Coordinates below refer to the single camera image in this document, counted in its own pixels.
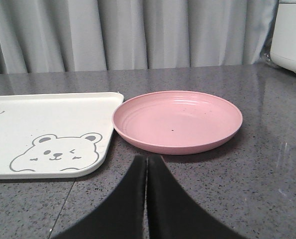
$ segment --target plate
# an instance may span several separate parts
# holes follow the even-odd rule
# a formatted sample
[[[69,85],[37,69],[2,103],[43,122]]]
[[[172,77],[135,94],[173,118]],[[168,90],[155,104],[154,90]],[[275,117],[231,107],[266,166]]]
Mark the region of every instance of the plate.
[[[146,151],[185,155],[214,149],[242,124],[240,110],[220,97],[191,91],[163,91],[134,97],[113,114],[117,133]]]
[[[119,93],[0,96],[0,179],[72,178],[105,160]]]

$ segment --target speckled surface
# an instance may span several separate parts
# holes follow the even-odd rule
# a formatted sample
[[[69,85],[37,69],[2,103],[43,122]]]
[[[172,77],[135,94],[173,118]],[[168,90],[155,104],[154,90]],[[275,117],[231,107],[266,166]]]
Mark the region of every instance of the speckled surface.
[[[223,97],[243,113],[223,146],[164,155],[188,194],[250,239],[296,239],[296,75],[264,64],[108,72],[0,75],[0,95],[192,90]],[[0,181],[0,239],[50,238],[96,208],[134,155],[114,133],[105,163],[77,179]],[[144,234],[148,238],[147,220]]]

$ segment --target pink plate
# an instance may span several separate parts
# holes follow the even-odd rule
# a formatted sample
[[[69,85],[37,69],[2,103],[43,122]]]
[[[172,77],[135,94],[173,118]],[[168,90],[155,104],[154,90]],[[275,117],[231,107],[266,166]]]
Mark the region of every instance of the pink plate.
[[[193,154],[216,148],[238,131],[239,109],[220,97],[163,91],[134,97],[113,114],[117,133],[128,143],[161,154]]]

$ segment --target bear face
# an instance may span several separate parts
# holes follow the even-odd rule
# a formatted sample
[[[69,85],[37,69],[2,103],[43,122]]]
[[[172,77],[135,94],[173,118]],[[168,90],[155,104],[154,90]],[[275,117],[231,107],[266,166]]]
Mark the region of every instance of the bear face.
[[[101,139],[99,133],[62,138],[54,134],[42,135],[33,140],[33,146],[25,153],[13,159],[9,168],[14,172],[79,170],[98,160],[95,144]]]

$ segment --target gray curtain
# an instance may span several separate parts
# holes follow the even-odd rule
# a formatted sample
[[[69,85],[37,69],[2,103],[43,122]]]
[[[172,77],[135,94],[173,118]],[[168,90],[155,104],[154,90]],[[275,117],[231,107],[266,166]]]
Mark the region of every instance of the gray curtain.
[[[277,0],[0,0],[0,73],[252,64]]]

